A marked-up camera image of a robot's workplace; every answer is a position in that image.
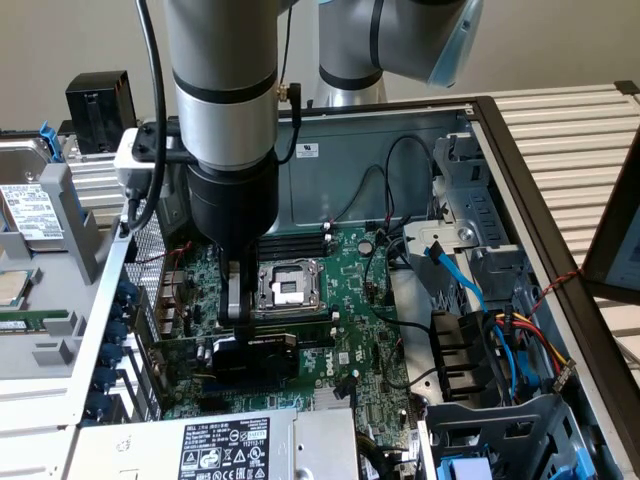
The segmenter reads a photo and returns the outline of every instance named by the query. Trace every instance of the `hard drive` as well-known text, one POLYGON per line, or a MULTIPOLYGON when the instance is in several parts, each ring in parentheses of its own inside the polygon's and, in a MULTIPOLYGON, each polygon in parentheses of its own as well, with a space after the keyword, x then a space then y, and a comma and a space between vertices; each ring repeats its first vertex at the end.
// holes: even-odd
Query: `hard drive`
POLYGON ((44 139, 0 137, 0 214, 3 231, 21 232, 35 252, 65 250, 49 196, 39 184, 52 155, 44 139))

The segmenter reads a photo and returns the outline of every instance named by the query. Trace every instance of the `blue connector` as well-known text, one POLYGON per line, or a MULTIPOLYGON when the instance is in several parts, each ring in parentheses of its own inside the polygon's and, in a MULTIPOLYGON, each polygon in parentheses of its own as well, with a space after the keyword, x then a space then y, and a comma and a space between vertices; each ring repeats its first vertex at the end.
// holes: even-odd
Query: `blue connector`
POLYGON ((442 460, 436 471, 438 480, 491 480, 491 465, 486 457, 442 460))
POLYGON ((103 393, 109 393, 111 387, 116 386, 117 381, 118 374, 116 371, 107 367, 96 367, 91 376, 93 388, 103 393))
POLYGON ((462 272, 456 267, 456 264, 451 261, 451 259, 447 256, 446 253, 442 250, 442 247, 438 242, 435 242, 431 248, 427 247, 424 249, 424 254, 427 257, 430 257, 433 260, 433 263, 436 265, 442 265, 445 267, 451 275, 464 287, 468 288, 473 292, 473 294, 480 302, 480 306, 482 307, 483 312, 487 312, 487 307, 484 304, 484 296, 482 295, 482 291, 478 288, 478 286, 465 277, 462 272))
POLYGON ((500 340, 500 343, 502 343, 502 346, 504 347, 504 353, 507 355, 507 360, 509 361, 509 369, 511 370, 511 400, 513 400, 513 397, 516 394, 516 381, 517 381, 516 362, 513 360, 513 353, 511 352, 509 345, 507 345, 507 342, 505 342, 504 340, 504 335, 502 334, 502 330, 500 330, 500 328, 496 325, 495 327, 493 327, 493 332, 496 334, 496 337, 498 337, 498 339, 500 340))
POLYGON ((540 388, 540 375, 536 374, 533 370, 531 370, 529 366, 529 357, 527 352, 523 352, 522 350, 518 350, 516 352, 516 356, 518 357, 518 366, 520 367, 520 371, 522 375, 527 378, 529 386, 531 388, 540 388))
POLYGON ((127 339, 129 330, 124 323, 110 321, 104 327, 104 339, 109 343, 115 343, 116 345, 122 345, 127 339))
POLYGON ((138 287, 128 280, 120 280, 116 289, 116 297, 120 303, 135 305, 138 303, 138 287))
POLYGON ((109 368, 114 368, 118 363, 120 363, 123 355, 124 352, 120 345, 116 345, 113 343, 103 343, 102 345, 100 345, 98 359, 103 365, 109 368))

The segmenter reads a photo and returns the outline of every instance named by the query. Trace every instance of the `black cable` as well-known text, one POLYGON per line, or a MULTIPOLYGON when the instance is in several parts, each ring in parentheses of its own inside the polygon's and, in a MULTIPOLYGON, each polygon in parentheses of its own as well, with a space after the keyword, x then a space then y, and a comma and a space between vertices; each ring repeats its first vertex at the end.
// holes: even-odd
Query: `black cable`
POLYGON ((289 160, 293 158, 293 154, 296 151, 296 144, 298 143, 298 134, 300 133, 300 127, 293 127, 293 135, 291 136, 291 143, 289 144, 289 151, 282 160, 278 160, 278 165, 286 165, 289 160))
POLYGON ((299 83, 291 83, 287 88, 287 97, 291 104, 291 126, 293 127, 293 135, 289 144, 287 155, 278 160, 278 165, 286 165, 293 158, 298 143, 298 135, 300 127, 302 127, 302 86, 299 83))
POLYGON ((289 13, 287 16, 287 39, 284 44, 284 59, 282 60, 282 73, 280 74, 280 85, 284 83, 284 75, 287 71, 287 60, 289 58, 289 40, 291 39, 291 16, 293 13, 293 0, 289 5, 289 13))
POLYGON ((364 433, 357 432, 356 445, 358 453, 369 460, 371 466, 378 472, 380 480, 393 480, 393 466, 373 440, 364 433))
POLYGON ((362 179, 360 180, 360 185, 358 185, 358 188, 356 188, 355 193, 353 194, 351 199, 347 202, 347 204, 344 206, 344 208, 340 211, 340 213, 333 218, 332 223, 337 222, 342 217, 344 217, 346 215, 346 213, 349 211, 349 209, 353 206, 353 204, 357 200, 357 198, 360 195, 360 193, 362 193, 362 189, 364 187, 364 184, 367 181, 367 177, 369 176, 369 174, 371 172, 380 172, 380 175, 382 175, 382 178, 384 178, 384 170, 382 169, 382 167, 380 165, 375 164, 375 165, 371 165, 369 168, 367 168, 365 170, 365 172, 364 172, 364 175, 362 175, 362 179))
MULTIPOLYGON (((376 255, 376 252, 378 251, 378 248, 380 248, 380 242, 384 240, 383 237, 382 240, 377 240, 375 243, 375 246, 373 247, 373 252, 371 252, 371 256, 369 257, 369 260, 367 260, 367 265, 364 268, 364 274, 363 274, 363 279, 362 279, 362 283, 366 286, 367 284, 367 277, 369 275, 369 269, 371 268, 371 262, 373 261, 373 258, 376 255)), ((389 318, 385 315, 382 315, 380 313, 378 313, 375 308, 373 307, 373 305, 371 305, 371 303, 369 303, 369 301, 367 300, 367 304, 369 305, 369 309, 371 310, 371 312, 381 321, 383 321, 384 323, 388 324, 388 325, 397 325, 399 327, 411 327, 411 328, 417 328, 419 330, 422 330, 424 333, 427 334, 427 336, 430 335, 429 329, 424 326, 421 325, 419 323, 415 323, 415 322, 402 322, 400 320, 394 320, 393 318, 389 318)), ((387 360, 386 364, 384 364, 382 366, 382 378, 384 378, 384 380, 389 384, 389 386, 391 388, 396 388, 396 389, 407 389, 413 385, 415 385, 416 383, 418 383, 420 380, 422 380, 424 377, 431 375, 433 372, 436 372, 437 369, 436 368, 430 368, 429 370, 427 370, 426 372, 422 373, 421 375, 419 375, 416 379, 414 379, 411 382, 408 382, 406 385, 405 384, 397 384, 395 382, 392 382, 389 380, 388 378, 388 368, 391 364, 391 359, 393 358, 393 355, 395 354, 396 348, 394 347, 394 349, 391 351, 391 355, 389 356, 389 359, 387 360)))
POLYGON ((431 212, 432 212, 432 203, 433 203, 433 168, 432 168, 432 163, 434 161, 433 159, 433 155, 431 155, 431 151, 429 150, 429 147, 427 146, 427 144, 425 143, 425 141, 420 138, 418 135, 410 133, 410 134, 406 134, 406 135, 401 135, 398 138, 396 138, 393 143, 391 144, 391 147, 389 148, 389 151, 387 152, 387 158, 385 160, 384 163, 384 171, 385 171, 385 208, 387 210, 387 219, 388 221, 391 220, 391 217, 393 217, 393 214, 395 213, 395 202, 393 201, 393 196, 391 196, 391 186, 389 185, 389 161, 391 160, 391 154, 393 153, 393 150, 396 148, 396 146, 403 140, 413 140, 414 142, 417 142, 422 149, 424 150, 424 153, 427 157, 427 171, 429 172, 429 181, 427 182, 427 199, 428 199, 428 203, 427 203, 427 219, 430 218, 431 216, 431 212))
POLYGON ((500 387, 500 397, 502 398, 502 403, 504 403, 506 406, 511 406, 509 384, 507 383, 507 379, 504 376, 502 368, 500 368, 498 358, 496 357, 493 348, 491 348, 491 329, 495 326, 495 324, 496 319, 494 315, 490 319, 488 319, 482 326, 482 346, 484 347, 484 352, 487 355, 487 360, 489 361, 489 365, 491 366, 491 371, 496 377, 496 382, 500 387))
POLYGON ((416 383, 420 382, 423 378, 428 377, 432 373, 438 371, 437 367, 432 367, 429 370, 420 374, 418 377, 411 380, 410 382, 406 382, 406 383, 393 382, 392 380, 389 379, 389 368, 391 367, 391 361, 393 360, 393 356, 395 355, 396 350, 397 350, 397 347, 394 347, 393 350, 391 350, 391 354, 387 358, 387 361, 382 365, 382 378, 384 379, 385 382, 389 384, 391 388, 394 388, 396 390, 406 390, 407 388, 413 387, 416 383))
POLYGON ((409 263, 409 260, 407 260, 407 257, 405 256, 406 252, 402 252, 398 247, 400 245, 404 245, 404 238, 402 237, 397 237, 395 238, 393 241, 391 241, 389 243, 389 245, 386 247, 387 248, 387 263, 390 259, 390 255, 393 255, 393 257, 400 257, 400 260, 402 260, 404 262, 404 264, 409 267, 411 270, 413 270, 413 267, 411 266, 411 264, 409 263))
POLYGON ((153 81, 153 93, 155 96, 156 109, 156 160, 153 166, 153 174, 151 176, 151 188, 149 189, 149 198, 145 204, 140 217, 136 218, 136 212, 142 197, 141 192, 133 193, 129 199, 129 217, 128 227, 132 232, 142 230, 158 205, 160 199, 160 191, 162 190, 162 180, 164 178, 165 160, 167 156, 167 109, 164 99, 164 83, 162 80, 162 67, 160 64, 160 55, 158 53, 158 44, 153 31, 151 16, 146 0, 136 0, 138 8, 138 16, 140 17, 140 25, 147 46, 147 55, 149 57, 149 66, 151 68, 151 80, 153 81))

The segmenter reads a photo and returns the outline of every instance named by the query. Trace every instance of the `green circuit board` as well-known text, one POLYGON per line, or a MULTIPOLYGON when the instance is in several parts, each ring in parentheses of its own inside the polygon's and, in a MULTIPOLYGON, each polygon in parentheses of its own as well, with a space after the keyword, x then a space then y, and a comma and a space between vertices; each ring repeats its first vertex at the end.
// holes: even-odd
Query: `green circuit board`
MULTIPOLYGON (((374 345, 377 345, 380 357, 386 360, 395 348, 399 333, 397 328, 388 326, 373 315, 364 296, 362 277, 367 259, 361 257, 357 250, 362 239, 373 241, 374 234, 366 233, 363 228, 341 229, 334 235, 331 255, 315 259, 324 266, 322 299, 328 305, 338 305, 340 310, 335 347, 301 350, 298 377, 278 390, 210 391, 206 376, 190 376, 188 368, 180 367, 171 399, 173 404, 165 411, 164 418, 280 408, 314 410, 321 407, 317 405, 320 394, 330 392, 341 379, 356 370, 356 427, 372 435, 379 445, 406 448, 417 413, 409 405, 407 392, 391 389, 383 381, 379 368, 374 368, 374 345), (400 421, 401 410, 409 413, 409 420, 404 423, 400 421)), ((208 245, 194 244, 179 268, 195 283, 185 303, 192 307, 198 304, 202 309, 202 321, 192 326, 192 335, 220 333, 216 324, 220 289, 218 267, 217 262, 211 261, 208 245)), ((367 280, 374 285, 375 304, 379 305, 379 311, 394 317, 395 308, 383 306, 387 292, 387 266, 382 249, 372 261, 367 280)), ((284 331, 291 333, 292 327, 285 327, 284 331)), ((172 340, 161 342, 159 347, 168 364, 184 365, 181 359, 184 359, 188 340, 183 338, 181 325, 174 325, 172 336, 172 340)), ((396 358, 389 368, 389 375, 396 381, 406 381, 404 362, 396 358)))
POLYGON ((66 318, 66 310, 36 310, 0 312, 0 335, 44 333, 46 318, 66 318))

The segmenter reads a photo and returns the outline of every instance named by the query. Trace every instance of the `processor chip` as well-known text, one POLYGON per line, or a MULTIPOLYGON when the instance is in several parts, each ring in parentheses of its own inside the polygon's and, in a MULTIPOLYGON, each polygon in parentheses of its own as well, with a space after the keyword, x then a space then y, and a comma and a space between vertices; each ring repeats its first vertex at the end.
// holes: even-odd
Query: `processor chip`
POLYGON ((32 270, 0 272, 0 307, 18 306, 32 273, 32 270))

